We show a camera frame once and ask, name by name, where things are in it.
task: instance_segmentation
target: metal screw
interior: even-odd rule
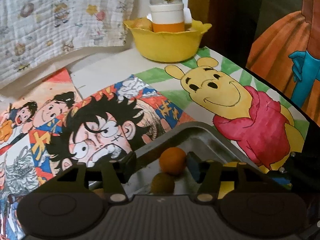
[[[126,200],[126,196],[123,194],[113,194],[110,196],[110,200],[113,202],[122,202]]]
[[[197,196],[197,199],[201,202],[209,202],[209,201],[213,200],[213,196],[210,194],[199,194]]]

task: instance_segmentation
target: yellow bowl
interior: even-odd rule
[[[203,34],[212,27],[211,24],[192,20],[192,27],[195,30],[154,33],[132,28],[133,21],[124,21],[124,25],[132,32],[140,54],[159,62],[180,62],[193,57],[199,48]]]

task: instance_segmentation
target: metal tray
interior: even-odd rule
[[[221,163],[231,161],[246,162],[258,167],[229,140],[223,137],[214,127],[203,122],[183,123],[154,141],[136,151],[137,168],[128,183],[123,184],[128,197],[139,194],[149,194],[153,177],[161,172],[159,157],[169,147],[179,147],[185,153],[194,152],[203,161],[214,160]],[[97,183],[90,185],[96,188]],[[188,169],[175,180],[175,195],[194,193],[198,190],[197,184]]]

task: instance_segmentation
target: black gripper pad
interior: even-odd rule
[[[259,238],[242,235],[233,230],[219,218],[212,206],[198,205],[188,196],[137,195],[128,204],[112,206],[95,228],[83,235],[68,237],[68,240],[71,239],[258,240]],[[300,240],[296,235],[272,239]],[[24,240],[40,240],[40,238],[26,236]]]

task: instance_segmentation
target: pink balloon print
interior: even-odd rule
[[[98,21],[103,21],[104,18],[105,18],[106,14],[104,11],[99,11],[97,14],[96,14],[96,18]]]

